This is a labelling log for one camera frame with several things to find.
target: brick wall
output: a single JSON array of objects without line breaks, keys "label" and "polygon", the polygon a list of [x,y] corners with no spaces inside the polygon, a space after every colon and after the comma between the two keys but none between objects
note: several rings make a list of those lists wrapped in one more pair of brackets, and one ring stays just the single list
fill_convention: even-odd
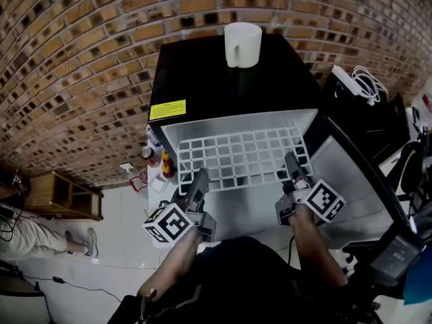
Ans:
[{"label": "brick wall", "polygon": [[254,22],[319,84],[365,65],[409,102],[431,71],[432,0],[1,0],[0,160],[93,184],[140,165],[163,43]]}]

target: sneaker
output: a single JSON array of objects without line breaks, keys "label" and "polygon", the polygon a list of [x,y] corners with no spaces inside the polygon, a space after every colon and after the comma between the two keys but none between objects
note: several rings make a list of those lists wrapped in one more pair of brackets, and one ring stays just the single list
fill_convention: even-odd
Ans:
[{"label": "sneaker", "polygon": [[[72,241],[74,240],[74,238],[72,237],[71,232],[69,232],[68,230],[65,231],[65,238],[68,239],[68,240],[72,240]],[[70,255],[70,256],[76,256],[78,253],[75,252],[75,251],[68,251],[67,254]]]},{"label": "sneaker", "polygon": [[86,253],[86,256],[91,258],[96,258],[98,255],[97,238],[96,238],[96,232],[93,228],[87,229],[87,237],[84,245],[87,246],[88,248],[88,252]]}]

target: yellow bottle cap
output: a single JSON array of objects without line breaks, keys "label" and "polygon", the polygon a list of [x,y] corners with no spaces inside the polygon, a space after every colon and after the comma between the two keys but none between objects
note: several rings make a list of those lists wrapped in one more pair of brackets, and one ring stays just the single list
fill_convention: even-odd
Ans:
[{"label": "yellow bottle cap", "polygon": [[168,161],[169,160],[169,155],[168,153],[164,150],[162,151],[162,159]]},{"label": "yellow bottle cap", "polygon": [[163,163],[162,164],[162,172],[163,173],[169,173],[169,171],[170,171],[169,165]]}]

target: black shirt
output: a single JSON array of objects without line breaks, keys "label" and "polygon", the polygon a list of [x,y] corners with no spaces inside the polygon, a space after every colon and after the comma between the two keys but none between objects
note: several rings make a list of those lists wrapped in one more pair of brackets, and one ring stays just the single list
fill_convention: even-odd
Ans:
[{"label": "black shirt", "polygon": [[[190,272],[146,308],[147,323],[266,323],[323,319],[322,308],[306,289],[301,272],[269,247],[237,238],[206,248]],[[141,299],[126,296],[109,324],[133,324]]]}]

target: white grid tray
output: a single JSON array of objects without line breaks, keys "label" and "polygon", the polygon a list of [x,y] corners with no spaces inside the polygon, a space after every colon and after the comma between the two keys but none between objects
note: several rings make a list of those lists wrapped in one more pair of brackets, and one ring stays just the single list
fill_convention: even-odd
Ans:
[{"label": "white grid tray", "polygon": [[[289,175],[285,172],[279,179],[277,172],[286,169],[284,157],[289,151],[311,176],[311,160],[296,127],[182,140],[177,150],[180,194],[186,194],[184,185],[192,183],[200,168],[209,172],[209,192],[286,181]],[[189,173],[192,179],[186,181]]]}]

